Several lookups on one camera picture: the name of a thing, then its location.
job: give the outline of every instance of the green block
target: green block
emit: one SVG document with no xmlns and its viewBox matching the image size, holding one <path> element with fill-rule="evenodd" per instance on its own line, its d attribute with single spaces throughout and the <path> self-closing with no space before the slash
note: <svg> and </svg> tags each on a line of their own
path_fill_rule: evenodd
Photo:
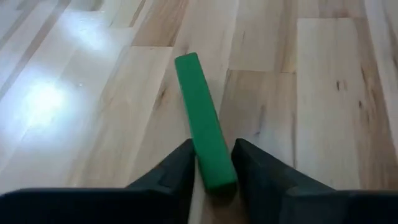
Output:
<svg viewBox="0 0 398 224">
<path fill-rule="evenodd" d="M 177 57 L 175 67 L 205 188 L 224 191 L 237 177 L 198 55 Z"/>
</svg>

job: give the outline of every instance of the green wooden block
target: green wooden block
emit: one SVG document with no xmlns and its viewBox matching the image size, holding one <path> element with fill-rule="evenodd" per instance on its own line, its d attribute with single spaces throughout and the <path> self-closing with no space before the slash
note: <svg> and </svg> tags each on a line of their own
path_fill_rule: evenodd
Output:
<svg viewBox="0 0 398 224">
<path fill-rule="evenodd" d="M 198 55 L 177 57 L 175 67 L 205 188 L 222 192 L 237 177 Z"/>
</svg>

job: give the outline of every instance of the black plastic part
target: black plastic part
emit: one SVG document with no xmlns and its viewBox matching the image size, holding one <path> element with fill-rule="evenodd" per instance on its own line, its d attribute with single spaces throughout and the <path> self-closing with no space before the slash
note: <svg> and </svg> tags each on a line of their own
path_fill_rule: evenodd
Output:
<svg viewBox="0 0 398 224">
<path fill-rule="evenodd" d="M 333 190 L 244 139 L 232 160 L 250 223 L 398 223 L 397 192 Z"/>
<path fill-rule="evenodd" d="M 27 189 L 0 197 L 0 223 L 187 223 L 192 140 L 125 189 Z"/>
</svg>

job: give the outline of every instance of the wooden floor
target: wooden floor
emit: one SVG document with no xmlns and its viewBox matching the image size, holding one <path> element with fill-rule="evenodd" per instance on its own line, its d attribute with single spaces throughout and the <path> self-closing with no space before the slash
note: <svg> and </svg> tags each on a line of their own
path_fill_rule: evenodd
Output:
<svg viewBox="0 0 398 224">
<path fill-rule="evenodd" d="M 398 189 L 396 0 L 0 0 L 0 192 L 123 187 L 190 137 L 197 52 L 228 146 Z M 244 223 L 196 177 L 190 223 Z"/>
</svg>

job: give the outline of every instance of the hardwood floor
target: hardwood floor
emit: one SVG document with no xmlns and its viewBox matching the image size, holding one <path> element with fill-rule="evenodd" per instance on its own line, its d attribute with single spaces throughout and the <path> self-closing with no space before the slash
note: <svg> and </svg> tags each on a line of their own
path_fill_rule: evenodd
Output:
<svg viewBox="0 0 398 224">
<path fill-rule="evenodd" d="M 0 0 L 0 193 L 123 187 L 190 137 L 197 52 L 229 148 L 398 189 L 396 0 Z M 196 176 L 190 223 L 244 223 Z"/>
</svg>

